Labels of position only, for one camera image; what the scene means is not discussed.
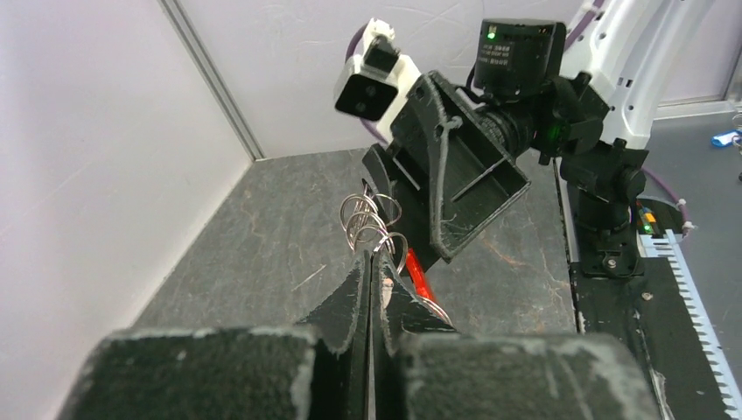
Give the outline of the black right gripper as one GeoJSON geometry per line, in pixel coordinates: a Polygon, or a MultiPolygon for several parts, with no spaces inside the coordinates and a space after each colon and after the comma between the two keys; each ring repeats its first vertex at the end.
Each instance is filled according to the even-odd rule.
{"type": "Polygon", "coordinates": [[[392,144],[372,146],[362,163],[401,205],[392,228],[420,263],[450,262],[529,188],[516,159],[529,148],[531,117],[514,103],[474,107],[437,71],[407,99],[392,144]]]}

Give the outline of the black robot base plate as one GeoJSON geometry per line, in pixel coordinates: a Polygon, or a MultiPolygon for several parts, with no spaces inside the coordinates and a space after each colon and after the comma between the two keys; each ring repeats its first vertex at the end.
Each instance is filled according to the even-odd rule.
{"type": "Polygon", "coordinates": [[[731,419],[668,259],[646,257],[638,235],[662,238],[675,209],[654,199],[621,207],[571,187],[563,196],[577,329],[626,347],[664,419],[731,419]]]}

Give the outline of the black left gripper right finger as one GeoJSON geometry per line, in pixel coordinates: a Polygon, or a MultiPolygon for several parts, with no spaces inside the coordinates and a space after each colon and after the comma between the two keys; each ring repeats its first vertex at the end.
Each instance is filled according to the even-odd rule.
{"type": "Polygon", "coordinates": [[[473,336],[414,297],[389,255],[370,274],[380,419],[656,419],[640,367],[607,334],[473,336]]]}

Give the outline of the metal key holder red handle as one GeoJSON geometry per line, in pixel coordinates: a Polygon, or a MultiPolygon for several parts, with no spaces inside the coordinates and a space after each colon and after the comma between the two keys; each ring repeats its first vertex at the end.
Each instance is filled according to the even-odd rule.
{"type": "Polygon", "coordinates": [[[339,206],[339,222],[352,251],[369,245],[373,251],[388,251],[398,274],[412,282],[415,295],[447,324],[452,322],[438,304],[424,269],[406,236],[393,229],[402,218],[402,206],[387,194],[376,192],[366,179],[359,193],[346,196],[339,206]]]}

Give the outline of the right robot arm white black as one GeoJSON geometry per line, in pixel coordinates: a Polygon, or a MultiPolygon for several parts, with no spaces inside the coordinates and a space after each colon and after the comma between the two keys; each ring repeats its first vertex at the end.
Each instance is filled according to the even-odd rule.
{"type": "Polygon", "coordinates": [[[450,261],[529,186],[516,159],[559,162],[576,193],[578,260],[588,277],[644,273],[635,238],[649,132],[671,67],[708,1],[587,1],[569,22],[489,18],[467,81],[421,72],[371,19],[346,61],[369,71],[363,118],[380,140],[367,155],[387,221],[350,229],[408,270],[450,261]]]}

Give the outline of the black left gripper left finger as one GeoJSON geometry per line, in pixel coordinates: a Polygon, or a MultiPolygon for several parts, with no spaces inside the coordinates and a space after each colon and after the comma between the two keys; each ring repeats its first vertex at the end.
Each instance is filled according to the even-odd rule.
{"type": "Polygon", "coordinates": [[[292,325],[112,332],[89,354],[62,419],[363,419],[371,256],[292,325]]]}

